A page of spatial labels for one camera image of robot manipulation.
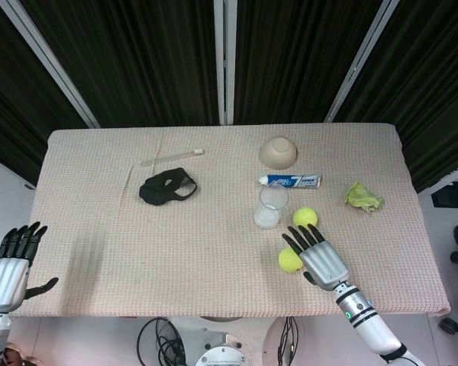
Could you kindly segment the beige upturned bowl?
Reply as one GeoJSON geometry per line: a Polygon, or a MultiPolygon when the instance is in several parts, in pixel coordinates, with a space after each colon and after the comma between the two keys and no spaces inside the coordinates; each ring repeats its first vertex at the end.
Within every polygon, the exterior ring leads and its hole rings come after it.
{"type": "Polygon", "coordinates": [[[293,141],[285,136],[275,136],[260,147],[260,161],[267,167],[283,170],[297,160],[298,150],[293,141]]]}

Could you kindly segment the black electronic device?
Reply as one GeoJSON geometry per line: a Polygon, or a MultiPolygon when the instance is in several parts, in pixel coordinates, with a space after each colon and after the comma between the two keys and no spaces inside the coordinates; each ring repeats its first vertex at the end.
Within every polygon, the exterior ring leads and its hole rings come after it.
{"type": "Polygon", "coordinates": [[[441,188],[431,195],[433,205],[439,208],[458,208],[458,181],[441,188]]]}

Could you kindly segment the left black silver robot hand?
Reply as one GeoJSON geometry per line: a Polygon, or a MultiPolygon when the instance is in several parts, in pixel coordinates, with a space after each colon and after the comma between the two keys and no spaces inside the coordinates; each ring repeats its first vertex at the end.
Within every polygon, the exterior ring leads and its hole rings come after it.
{"type": "Polygon", "coordinates": [[[0,313],[11,313],[26,300],[54,288],[59,278],[46,284],[27,286],[39,243],[47,227],[39,222],[11,229],[0,244],[0,313]]]}

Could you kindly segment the crumpled yellow-green cloth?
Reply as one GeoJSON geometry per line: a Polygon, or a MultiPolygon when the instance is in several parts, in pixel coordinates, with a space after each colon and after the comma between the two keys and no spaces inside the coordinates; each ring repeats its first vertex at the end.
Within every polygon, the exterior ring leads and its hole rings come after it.
{"type": "Polygon", "coordinates": [[[369,191],[361,183],[355,182],[345,194],[344,203],[349,204],[351,207],[361,208],[370,214],[381,208],[385,200],[383,197],[369,191]]]}

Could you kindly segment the beige checkered tablecloth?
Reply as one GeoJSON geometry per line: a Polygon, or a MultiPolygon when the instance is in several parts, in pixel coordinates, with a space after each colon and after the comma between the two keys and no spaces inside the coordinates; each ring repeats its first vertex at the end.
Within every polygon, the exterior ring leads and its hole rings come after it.
{"type": "Polygon", "coordinates": [[[29,285],[57,277],[17,316],[308,316],[336,313],[331,294],[278,265],[282,234],[300,207],[383,313],[450,310],[417,193],[389,124],[273,124],[58,130],[48,141],[31,220],[47,226],[29,285]],[[317,189],[292,189],[279,225],[253,220],[260,147],[286,136],[298,147],[293,174],[319,174],[317,189]],[[148,159],[204,155],[142,167],[148,159]],[[144,182],[183,168],[198,190],[161,206],[139,197],[144,182]],[[353,183],[383,197],[372,213],[344,203],[353,183]]]}

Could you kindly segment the black eye mask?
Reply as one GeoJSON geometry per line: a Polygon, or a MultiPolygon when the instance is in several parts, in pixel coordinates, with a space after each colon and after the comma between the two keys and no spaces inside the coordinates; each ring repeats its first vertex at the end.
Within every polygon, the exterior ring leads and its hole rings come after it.
{"type": "Polygon", "coordinates": [[[166,170],[148,178],[139,188],[139,197],[147,204],[161,206],[170,201],[185,201],[198,190],[197,183],[183,168],[166,170]],[[185,195],[177,191],[191,185],[192,190],[185,195]]]}

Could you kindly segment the brown object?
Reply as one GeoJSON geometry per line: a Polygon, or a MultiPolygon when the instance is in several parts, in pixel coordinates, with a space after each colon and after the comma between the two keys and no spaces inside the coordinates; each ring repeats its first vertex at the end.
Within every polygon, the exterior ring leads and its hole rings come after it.
{"type": "Polygon", "coordinates": [[[8,342],[0,366],[46,366],[40,359],[26,356],[14,343],[8,342]]]}

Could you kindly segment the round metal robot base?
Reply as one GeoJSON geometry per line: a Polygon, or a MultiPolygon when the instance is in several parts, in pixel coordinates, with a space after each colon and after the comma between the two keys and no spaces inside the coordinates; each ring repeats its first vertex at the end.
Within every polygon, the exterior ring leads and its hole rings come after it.
{"type": "Polygon", "coordinates": [[[195,366],[253,366],[242,341],[230,333],[212,332],[202,342],[202,351],[195,366]]]}

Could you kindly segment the white blue toothpaste tube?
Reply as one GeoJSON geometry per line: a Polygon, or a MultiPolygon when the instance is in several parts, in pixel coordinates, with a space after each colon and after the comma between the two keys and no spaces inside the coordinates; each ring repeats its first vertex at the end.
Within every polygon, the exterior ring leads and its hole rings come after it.
{"type": "Polygon", "coordinates": [[[285,188],[317,189],[321,184],[321,175],[264,175],[258,178],[261,185],[278,183],[285,188]]]}

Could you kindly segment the black curtain panel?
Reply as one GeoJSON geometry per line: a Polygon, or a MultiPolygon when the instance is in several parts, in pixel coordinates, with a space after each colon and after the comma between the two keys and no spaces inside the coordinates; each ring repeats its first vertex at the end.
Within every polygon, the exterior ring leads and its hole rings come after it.
{"type": "Polygon", "coordinates": [[[85,127],[0,8],[0,163],[35,185],[50,134],[85,127]]]}
{"type": "Polygon", "coordinates": [[[382,0],[238,0],[234,123],[324,121],[382,0]]]}
{"type": "Polygon", "coordinates": [[[213,0],[21,0],[103,128],[214,126],[213,0]]]}
{"type": "Polygon", "coordinates": [[[416,191],[458,168],[458,0],[399,0],[335,121],[394,126],[416,191]]]}

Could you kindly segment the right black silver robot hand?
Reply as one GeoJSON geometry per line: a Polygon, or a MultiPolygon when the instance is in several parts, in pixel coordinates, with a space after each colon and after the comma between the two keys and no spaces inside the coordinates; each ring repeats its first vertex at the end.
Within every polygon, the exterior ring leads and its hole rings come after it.
{"type": "Polygon", "coordinates": [[[312,224],[288,227],[282,238],[301,259],[305,278],[324,291],[333,291],[348,280],[349,271],[334,247],[312,224]]]}

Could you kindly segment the black caster wheel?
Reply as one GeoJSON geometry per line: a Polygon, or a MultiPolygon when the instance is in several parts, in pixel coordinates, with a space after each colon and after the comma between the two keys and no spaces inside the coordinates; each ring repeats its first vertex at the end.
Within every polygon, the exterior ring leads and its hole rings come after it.
{"type": "Polygon", "coordinates": [[[448,317],[443,318],[439,322],[438,326],[440,329],[450,335],[455,335],[458,332],[458,323],[448,317]]]}

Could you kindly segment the clear tube with white cap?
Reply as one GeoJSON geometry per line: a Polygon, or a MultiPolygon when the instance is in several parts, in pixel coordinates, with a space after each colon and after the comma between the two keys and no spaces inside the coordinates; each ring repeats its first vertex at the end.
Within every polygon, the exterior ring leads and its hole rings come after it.
{"type": "Polygon", "coordinates": [[[163,162],[178,161],[178,160],[181,160],[181,159],[187,159],[187,158],[190,158],[190,157],[193,157],[193,156],[201,156],[201,155],[204,155],[204,154],[205,154],[205,151],[203,149],[194,149],[194,150],[191,150],[191,151],[188,151],[188,152],[182,152],[182,153],[178,153],[178,154],[175,154],[175,155],[157,157],[157,158],[154,158],[154,159],[148,159],[148,160],[140,162],[139,166],[147,167],[147,166],[152,166],[152,165],[156,165],[156,164],[163,163],[163,162]]]}

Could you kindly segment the grey metal frame post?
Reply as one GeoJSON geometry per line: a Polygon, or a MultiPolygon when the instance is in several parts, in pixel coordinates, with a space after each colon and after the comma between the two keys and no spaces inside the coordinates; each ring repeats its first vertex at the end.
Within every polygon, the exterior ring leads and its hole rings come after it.
{"type": "Polygon", "coordinates": [[[218,121],[234,124],[238,0],[213,0],[218,121]]]}
{"type": "Polygon", "coordinates": [[[90,129],[99,129],[101,125],[97,118],[24,6],[18,0],[0,0],[0,9],[22,36],[85,125],[90,129]]]}
{"type": "Polygon", "coordinates": [[[369,55],[373,51],[377,44],[382,32],[385,30],[390,18],[392,17],[395,9],[397,8],[400,0],[382,0],[379,9],[373,18],[359,49],[356,52],[355,57],[344,76],[343,81],[335,95],[335,98],[323,120],[324,123],[334,122],[340,108],[345,102],[348,94],[354,86],[358,76],[360,75],[369,55]]]}

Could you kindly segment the yellow tennis ball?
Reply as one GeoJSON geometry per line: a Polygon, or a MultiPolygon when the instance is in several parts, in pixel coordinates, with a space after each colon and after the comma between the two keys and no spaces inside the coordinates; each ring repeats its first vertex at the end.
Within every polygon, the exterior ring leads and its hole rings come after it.
{"type": "Polygon", "coordinates": [[[308,224],[317,226],[318,215],[310,207],[301,207],[294,212],[292,221],[295,226],[303,226],[305,228],[308,227],[308,224]]]}
{"type": "Polygon", "coordinates": [[[302,260],[299,256],[291,249],[283,249],[278,256],[279,267],[286,273],[295,273],[299,271],[302,266],[302,260]]]}

